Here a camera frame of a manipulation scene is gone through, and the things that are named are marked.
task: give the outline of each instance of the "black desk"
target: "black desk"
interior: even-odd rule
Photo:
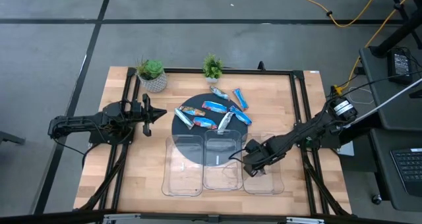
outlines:
[[[393,207],[402,211],[422,211],[422,198],[409,195],[403,187],[400,176],[390,155],[391,150],[422,147],[420,132],[401,132],[371,129],[372,145],[378,157],[379,172],[384,180],[385,190],[381,196],[390,200]]]
[[[362,65],[367,75],[368,81],[386,78],[387,59],[374,57],[370,49],[359,50]],[[418,69],[412,63],[413,72]],[[418,74],[413,74],[413,81],[419,79]],[[403,90],[406,86],[392,83],[388,80],[377,82],[370,85],[374,103],[376,106],[391,98],[397,92]],[[420,86],[410,89],[386,104],[378,110],[378,115],[382,127],[389,130],[402,131],[422,131],[422,99],[410,99],[409,93],[421,89]]]

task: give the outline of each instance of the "white plant pot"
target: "white plant pot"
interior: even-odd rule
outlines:
[[[205,80],[208,83],[217,83],[218,82],[218,79],[217,78],[205,78]]]
[[[139,80],[142,82],[142,85],[149,92],[155,92],[155,93],[161,92],[167,86],[167,76],[164,72],[153,80],[145,80],[139,75],[138,77],[139,77]]]

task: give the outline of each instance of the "keyboard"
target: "keyboard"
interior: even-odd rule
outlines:
[[[422,148],[391,151],[406,192],[422,197]]]

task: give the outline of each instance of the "transparent tray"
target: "transparent tray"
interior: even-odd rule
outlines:
[[[242,165],[236,160],[229,160],[229,156],[240,149],[241,135],[236,130],[205,132],[205,188],[237,190],[242,187]],[[240,159],[240,153],[234,157]]]
[[[196,157],[196,162],[187,157]],[[197,135],[174,135],[166,140],[162,192],[167,196],[198,196],[202,192],[204,140]]]
[[[272,136],[273,134],[245,134],[242,137],[242,148],[244,148],[251,139],[255,139],[257,142],[262,143]],[[250,177],[242,170],[243,187],[245,191],[249,194],[281,194],[284,191],[284,184],[282,181],[280,163],[276,162],[273,165],[266,165],[264,170],[264,174],[256,174],[254,177]]]

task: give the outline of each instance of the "blue wrapper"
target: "blue wrapper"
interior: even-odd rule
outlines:
[[[209,128],[209,129],[217,128],[217,124],[214,121],[212,121],[211,119],[203,118],[203,117],[193,118],[193,123],[197,126],[201,126],[204,128]]]
[[[242,92],[240,91],[240,88],[234,89],[233,93],[236,95],[237,99],[239,100],[240,108],[242,109],[242,111],[247,110],[249,106],[248,106],[248,103],[246,103],[246,100],[243,97]]]
[[[227,113],[226,106],[212,101],[204,101],[204,103],[202,104],[202,108],[209,109],[217,113]]]
[[[214,95],[218,96],[219,98],[223,98],[226,100],[230,100],[229,95],[227,95],[226,93],[222,92],[220,89],[218,89],[215,86],[210,86],[210,90],[212,93],[214,93]]]
[[[230,107],[230,111],[235,113],[236,118],[244,122],[246,125],[252,124],[252,120],[244,112],[238,110],[234,105]]]

